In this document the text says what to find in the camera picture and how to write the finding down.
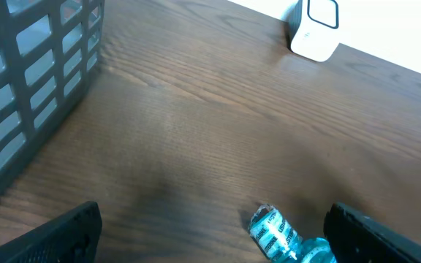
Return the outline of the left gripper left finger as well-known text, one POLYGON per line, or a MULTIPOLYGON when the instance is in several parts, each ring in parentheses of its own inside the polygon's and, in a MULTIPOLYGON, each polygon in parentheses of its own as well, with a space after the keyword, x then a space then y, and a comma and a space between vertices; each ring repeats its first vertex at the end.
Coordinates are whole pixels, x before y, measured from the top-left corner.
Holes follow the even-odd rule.
POLYGON ((102 232, 94 201, 85 202, 0 246, 0 263, 93 263, 102 232))

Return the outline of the blue Listerine mouthwash bottle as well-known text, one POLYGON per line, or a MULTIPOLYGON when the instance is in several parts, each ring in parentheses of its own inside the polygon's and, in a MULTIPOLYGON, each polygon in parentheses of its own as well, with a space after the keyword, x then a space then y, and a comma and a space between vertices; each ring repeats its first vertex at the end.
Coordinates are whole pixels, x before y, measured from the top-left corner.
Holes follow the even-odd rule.
POLYGON ((274 263, 336 263, 323 237, 304 240, 273 205, 263 204, 251 217, 249 236, 274 263))

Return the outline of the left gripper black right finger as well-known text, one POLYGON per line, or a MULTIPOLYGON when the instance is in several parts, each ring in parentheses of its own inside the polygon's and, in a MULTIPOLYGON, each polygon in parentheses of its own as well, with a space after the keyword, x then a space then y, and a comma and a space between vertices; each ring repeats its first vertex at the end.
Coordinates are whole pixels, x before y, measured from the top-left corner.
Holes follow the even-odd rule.
POLYGON ((327 212, 323 232, 338 262, 421 263, 421 245, 340 202, 327 212))

